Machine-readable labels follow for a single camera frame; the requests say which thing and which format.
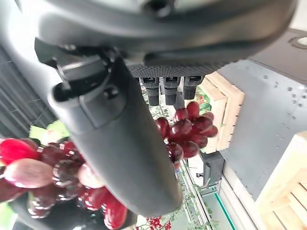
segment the wooden crate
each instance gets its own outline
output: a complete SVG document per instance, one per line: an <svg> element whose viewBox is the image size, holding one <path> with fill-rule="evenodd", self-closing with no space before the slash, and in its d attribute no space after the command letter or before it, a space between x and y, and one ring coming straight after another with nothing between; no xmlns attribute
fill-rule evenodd
<svg viewBox="0 0 307 230"><path fill-rule="evenodd" d="M267 229L307 229L307 131L296 134L259 195Z"/></svg>
<svg viewBox="0 0 307 230"><path fill-rule="evenodd" d="M204 79L200 85L201 90L210 98L211 112L214 114L213 124L218 129L218 135L208 139L206 146L206 153L216 152L218 141L221 138L221 128L223 122L223 116L225 113L225 107L227 97L222 94L219 89L213 85L208 79Z"/></svg>
<svg viewBox="0 0 307 230"><path fill-rule="evenodd" d="M244 100L244 93L240 91L236 86L232 85L218 72L206 75L206 79L208 79L219 89L222 94L227 97L223 123L220 129L220 138L216 147L217 150L223 150L229 146L232 134L236 126L236 120Z"/></svg>
<svg viewBox="0 0 307 230"><path fill-rule="evenodd" d="M218 135L208 139L206 153L226 149L236 126L244 93L217 72L206 75L199 87L210 98L213 124L218 129Z"/></svg>

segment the black grip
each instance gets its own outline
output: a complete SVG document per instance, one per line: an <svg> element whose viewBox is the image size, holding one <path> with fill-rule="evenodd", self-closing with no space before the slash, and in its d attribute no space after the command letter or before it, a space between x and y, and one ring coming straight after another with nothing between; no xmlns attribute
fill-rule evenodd
<svg viewBox="0 0 307 230"><path fill-rule="evenodd" d="M174 211L182 202L181 189L137 82L118 60L106 80L77 99L63 101L53 91L49 103L85 159L128 209L147 217ZM119 107L116 97L103 98L110 86L118 90Z"/></svg>
<svg viewBox="0 0 307 230"><path fill-rule="evenodd" d="M195 87L183 87L183 99L193 100L195 97L196 86Z"/></svg>

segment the gray metal panel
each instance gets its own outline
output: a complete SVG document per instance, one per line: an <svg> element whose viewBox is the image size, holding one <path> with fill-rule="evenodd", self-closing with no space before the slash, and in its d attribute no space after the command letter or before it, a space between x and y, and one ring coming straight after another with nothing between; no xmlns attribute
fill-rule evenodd
<svg viewBox="0 0 307 230"><path fill-rule="evenodd" d="M291 45L292 40L305 36L307 31L289 29L271 46L250 59L299 83L307 84L307 50Z"/></svg>
<svg viewBox="0 0 307 230"><path fill-rule="evenodd" d="M293 135L307 130L307 89L249 60L219 73L245 93L230 146L221 154L256 200Z"/></svg>
<svg viewBox="0 0 307 230"><path fill-rule="evenodd" d="M46 128L55 120L0 45L0 135L24 138L31 125Z"/></svg>

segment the black plastic housing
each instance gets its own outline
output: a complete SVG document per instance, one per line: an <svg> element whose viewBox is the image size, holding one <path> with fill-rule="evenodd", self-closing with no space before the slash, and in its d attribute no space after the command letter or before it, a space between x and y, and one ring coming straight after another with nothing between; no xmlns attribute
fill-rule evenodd
<svg viewBox="0 0 307 230"><path fill-rule="evenodd" d="M123 0L121 6L138 2ZM100 1L38 0L41 7L32 7L32 1L19 0L19 5L37 22L37 37L46 43L116 47L134 77L155 78L210 74L259 52L287 29L297 0L188 5L195 2L198 7L175 8L163 19Z"/></svg>
<svg viewBox="0 0 307 230"><path fill-rule="evenodd" d="M128 209L147 217L174 211L181 189L140 87L121 58L109 72L89 93L65 98L58 85L48 101L87 162Z"/></svg>

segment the red grape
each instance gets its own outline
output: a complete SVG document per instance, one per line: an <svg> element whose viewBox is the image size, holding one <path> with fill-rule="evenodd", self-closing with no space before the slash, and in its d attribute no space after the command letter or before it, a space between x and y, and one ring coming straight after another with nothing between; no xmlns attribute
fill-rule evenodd
<svg viewBox="0 0 307 230"><path fill-rule="evenodd" d="M22 140L8 138L0 143L0 159L6 165L22 158L38 160L39 157L36 150Z"/></svg>
<svg viewBox="0 0 307 230"><path fill-rule="evenodd" d="M68 159L63 150L54 145L39 148L37 151L41 153L41 161L51 165L52 167L59 163L59 161Z"/></svg>
<svg viewBox="0 0 307 230"><path fill-rule="evenodd" d="M27 189L19 188L9 183L3 176L5 166L0 167L0 203L12 201L24 194Z"/></svg>
<svg viewBox="0 0 307 230"><path fill-rule="evenodd" d="M189 140L198 144L198 146L200 148L206 147L206 145L208 143L208 138L206 136L201 135L201 134L191 134L191 136L189 137Z"/></svg>
<svg viewBox="0 0 307 230"><path fill-rule="evenodd" d="M106 184L106 182L101 177L98 177L93 169L86 163L80 167L78 179L80 183L90 188L100 188Z"/></svg>
<svg viewBox="0 0 307 230"><path fill-rule="evenodd" d="M125 223L128 210L110 192L106 195L102 210L105 215L105 226L108 229L119 229Z"/></svg>
<svg viewBox="0 0 307 230"><path fill-rule="evenodd" d="M45 218L51 212L51 209L37 209L30 197L28 197L27 208L33 219Z"/></svg>
<svg viewBox="0 0 307 230"><path fill-rule="evenodd" d="M67 186L64 188L58 188L57 192L57 201L68 201L72 200L75 197L79 196L85 187L81 184L78 183L77 185L73 186Z"/></svg>
<svg viewBox="0 0 307 230"><path fill-rule="evenodd" d="M188 118L188 111L186 108L180 108L176 110L175 116L174 116L174 122L180 121L182 119Z"/></svg>
<svg viewBox="0 0 307 230"><path fill-rule="evenodd" d="M192 133L193 134L203 134L207 130L209 130L212 127L212 120L206 116L200 116L196 120L192 122L193 128Z"/></svg>
<svg viewBox="0 0 307 230"><path fill-rule="evenodd" d="M32 202L36 209L50 209L56 203L58 188L54 184L29 191L29 202Z"/></svg>
<svg viewBox="0 0 307 230"><path fill-rule="evenodd" d="M33 150L37 150L37 148L38 148L38 144L35 142L35 141L33 141L33 140L31 140L31 139L28 139L28 138L23 138L23 139L21 139L24 143L26 143L26 144L28 144L29 146L31 146L32 148L33 148Z"/></svg>
<svg viewBox="0 0 307 230"><path fill-rule="evenodd" d="M78 197L79 202L89 210L96 211L106 202L109 191L106 187L85 188Z"/></svg>
<svg viewBox="0 0 307 230"><path fill-rule="evenodd" d="M203 116L207 116L207 117L211 118L211 120L214 120L214 115L211 112L206 112Z"/></svg>
<svg viewBox="0 0 307 230"><path fill-rule="evenodd" d="M58 187L76 185L78 180L79 164L72 160L61 160L53 169L53 183Z"/></svg>
<svg viewBox="0 0 307 230"><path fill-rule="evenodd" d="M170 140L179 140L184 138L192 130L192 123L188 119L183 119L176 122L170 130Z"/></svg>
<svg viewBox="0 0 307 230"><path fill-rule="evenodd" d="M155 120L155 123L158 127L158 130L161 133L162 138L166 138L169 133L169 124L168 121L164 117L160 117Z"/></svg>
<svg viewBox="0 0 307 230"><path fill-rule="evenodd" d="M47 146L55 146L55 147L59 147L59 144L58 143L56 143L56 142L50 142L50 143L48 143L48 145Z"/></svg>
<svg viewBox="0 0 307 230"><path fill-rule="evenodd" d="M203 135L209 138L213 138L217 135L217 127L216 126L212 126L208 131L204 132Z"/></svg>
<svg viewBox="0 0 307 230"><path fill-rule="evenodd" d="M200 147L193 141L187 140L179 143L183 149L183 157L191 158L200 152Z"/></svg>
<svg viewBox="0 0 307 230"><path fill-rule="evenodd" d="M166 148L168 150L168 156L171 162L174 163L183 159L183 149L180 145L176 143L169 143Z"/></svg>
<svg viewBox="0 0 307 230"><path fill-rule="evenodd" d="M200 106L197 102L190 102L187 106L187 110L191 121L199 117Z"/></svg>
<svg viewBox="0 0 307 230"><path fill-rule="evenodd" d="M52 167L41 161L24 158L9 164L4 177L22 188L40 188L52 183Z"/></svg>
<svg viewBox="0 0 307 230"><path fill-rule="evenodd" d="M64 141L63 143L60 143L59 147L64 151L64 154L68 156L69 159L79 164L83 164L85 162L83 156L72 141Z"/></svg>

